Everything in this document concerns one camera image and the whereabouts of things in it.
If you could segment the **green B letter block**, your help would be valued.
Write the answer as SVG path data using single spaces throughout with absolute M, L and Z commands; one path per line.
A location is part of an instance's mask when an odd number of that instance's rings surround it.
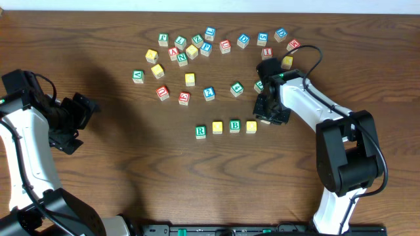
M 229 131 L 230 133 L 239 133 L 241 129 L 240 120 L 234 119 L 229 122 Z

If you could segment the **green R letter block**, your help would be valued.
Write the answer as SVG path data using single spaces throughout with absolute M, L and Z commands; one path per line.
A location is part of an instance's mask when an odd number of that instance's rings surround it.
M 196 139 L 206 139 L 206 136 L 207 136 L 206 126 L 196 126 L 195 134 L 196 134 Z

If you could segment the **green T letter block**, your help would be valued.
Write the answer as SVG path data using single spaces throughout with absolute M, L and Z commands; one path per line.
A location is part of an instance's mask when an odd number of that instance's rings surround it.
M 266 120 L 261 120 L 262 123 L 269 125 L 271 122 Z

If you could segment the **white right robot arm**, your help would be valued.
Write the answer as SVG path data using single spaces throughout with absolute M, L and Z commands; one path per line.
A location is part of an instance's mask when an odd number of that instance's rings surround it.
M 357 201 L 378 177 L 388 179 L 375 122 L 363 110 L 343 108 L 314 88 L 299 70 L 258 69 L 263 85 L 254 115 L 265 123 L 286 124 L 297 114 L 316 134 L 316 170 L 324 185 L 312 223 L 318 233 L 342 235 Z

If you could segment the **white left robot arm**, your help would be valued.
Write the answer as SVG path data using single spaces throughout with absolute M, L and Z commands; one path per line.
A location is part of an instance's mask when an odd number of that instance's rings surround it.
M 66 191 L 51 148 L 72 154 L 90 110 L 80 94 L 61 104 L 40 90 L 21 88 L 1 99 L 1 138 L 11 181 L 10 213 L 1 219 L 2 235 L 106 235 L 96 211 Z

